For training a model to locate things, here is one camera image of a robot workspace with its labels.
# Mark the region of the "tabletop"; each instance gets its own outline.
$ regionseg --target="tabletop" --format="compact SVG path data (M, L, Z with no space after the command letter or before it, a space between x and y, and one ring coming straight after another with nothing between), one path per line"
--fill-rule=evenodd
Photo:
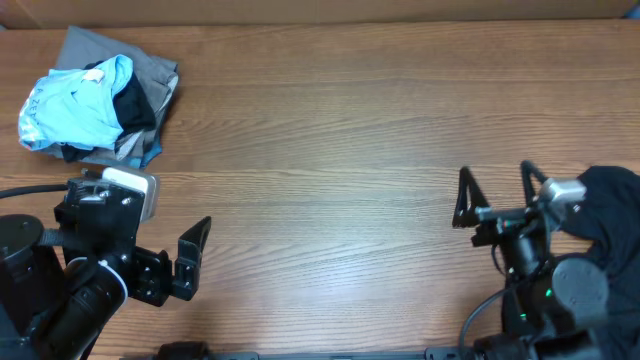
M265 354L453 345L504 281L473 230L451 228L461 166L497 208L523 205L524 159L553 177L640 171L639 22L96 31L179 63L138 245L175 258L178 236L213 217L195 298L128 301L96 359L181 340ZM0 32L0 188L86 167L18 143L18 111L64 36ZM53 227L60 199L6 199L0 214ZM558 253L588 246L554 237ZM499 331L494 305L467 339Z

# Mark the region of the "black cloth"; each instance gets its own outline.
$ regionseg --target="black cloth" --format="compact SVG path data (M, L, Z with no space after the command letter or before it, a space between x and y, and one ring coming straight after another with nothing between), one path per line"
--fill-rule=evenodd
M585 254L565 256L593 261L609 280L609 323L595 331L604 359L640 359L640 176L621 167L593 166L578 178L587 187L586 199L562 230L593 245ZM535 333L518 319L515 306L515 296L507 294L503 330Z
M100 63L102 61L88 64L84 69L93 69ZM122 128L122 134L118 139L141 130L153 130L156 126L155 114L135 73L131 74L129 83L113 97L113 107ZM61 150L64 161L67 163L82 160L93 152L93 150L80 150L70 145L61 146Z

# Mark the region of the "wall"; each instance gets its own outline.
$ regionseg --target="wall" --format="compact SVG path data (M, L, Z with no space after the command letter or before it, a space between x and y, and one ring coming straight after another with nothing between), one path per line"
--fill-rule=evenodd
M634 0L0 0L9 28L620 17Z

